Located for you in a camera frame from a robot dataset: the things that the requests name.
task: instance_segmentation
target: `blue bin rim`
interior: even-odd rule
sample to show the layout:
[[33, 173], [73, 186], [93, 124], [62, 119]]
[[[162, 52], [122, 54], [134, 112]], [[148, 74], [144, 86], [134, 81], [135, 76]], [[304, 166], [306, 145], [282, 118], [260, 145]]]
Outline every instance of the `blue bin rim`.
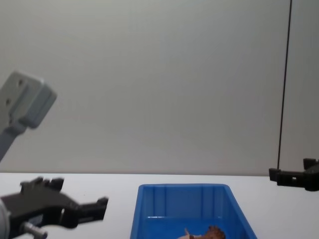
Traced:
[[193, 184], [142, 184], [139, 186], [138, 196], [136, 199], [135, 212], [133, 217], [133, 225], [131, 230], [130, 239], [138, 239], [138, 229], [140, 224], [140, 214], [142, 210], [142, 201], [143, 201], [143, 190], [145, 187], [222, 187], [225, 189], [227, 196], [229, 197], [230, 203], [233, 205], [234, 210], [236, 211], [239, 221], [242, 223], [245, 232], [247, 233], [250, 239], [257, 239], [253, 229], [249, 225], [243, 211], [241, 210], [239, 204], [237, 203], [234, 194], [232, 193], [230, 187], [226, 184], [210, 184], [210, 183], [193, 183]]

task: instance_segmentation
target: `black cable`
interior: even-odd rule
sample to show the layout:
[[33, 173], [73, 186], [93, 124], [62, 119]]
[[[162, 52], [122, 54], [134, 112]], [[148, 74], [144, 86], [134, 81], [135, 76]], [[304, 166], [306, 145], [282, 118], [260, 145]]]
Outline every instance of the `black cable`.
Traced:
[[290, 0], [289, 20], [288, 20], [288, 34], [287, 34], [287, 47], [286, 47], [286, 62], [285, 62], [285, 74], [284, 74], [284, 88], [283, 88], [283, 101], [282, 101], [282, 104], [281, 104], [281, 118], [280, 118], [280, 132], [279, 132], [279, 147], [278, 147], [277, 169], [279, 169], [280, 151], [281, 151], [281, 138], [282, 138], [282, 131], [283, 131], [283, 117], [284, 117], [284, 104], [285, 104], [286, 76], [287, 76], [287, 63], [288, 63], [288, 50], [289, 50], [289, 37], [290, 37], [290, 22], [291, 22], [292, 5], [293, 5], [293, 0]]

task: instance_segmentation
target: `white table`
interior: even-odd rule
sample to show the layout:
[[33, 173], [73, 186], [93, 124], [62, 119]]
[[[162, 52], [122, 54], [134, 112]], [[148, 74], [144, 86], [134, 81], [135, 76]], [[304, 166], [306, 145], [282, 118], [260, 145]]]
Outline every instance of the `white table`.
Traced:
[[37, 176], [64, 177], [62, 191], [80, 203], [109, 197], [103, 222], [75, 230], [48, 226], [49, 239], [129, 239], [138, 186], [154, 183], [227, 184], [259, 239], [319, 238], [319, 192], [278, 187], [267, 177], [0, 173], [0, 195], [16, 193], [21, 181]]

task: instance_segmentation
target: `food item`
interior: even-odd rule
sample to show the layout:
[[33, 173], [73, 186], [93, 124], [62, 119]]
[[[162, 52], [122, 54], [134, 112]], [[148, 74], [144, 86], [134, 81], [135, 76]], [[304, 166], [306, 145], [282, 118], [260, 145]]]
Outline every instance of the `food item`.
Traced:
[[190, 235], [187, 229], [185, 229], [185, 234], [185, 236], [178, 239], [226, 239], [225, 233], [217, 226], [209, 226], [208, 232], [203, 236]]

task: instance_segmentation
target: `black clamp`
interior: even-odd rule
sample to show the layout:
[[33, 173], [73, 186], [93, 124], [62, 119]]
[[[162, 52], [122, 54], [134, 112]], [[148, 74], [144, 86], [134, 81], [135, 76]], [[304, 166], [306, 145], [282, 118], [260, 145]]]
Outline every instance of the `black clamp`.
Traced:
[[319, 160], [305, 158], [304, 172], [270, 168], [269, 177], [271, 181], [277, 182], [278, 186], [300, 187], [307, 191], [319, 191]]
[[71, 229], [81, 223], [103, 220], [107, 198], [101, 198], [96, 203], [78, 204], [60, 193], [63, 182], [62, 178], [50, 181], [39, 177], [30, 182], [22, 182], [20, 193], [1, 197], [10, 212], [9, 239], [24, 233], [31, 233], [36, 237], [36, 229], [45, 225]]

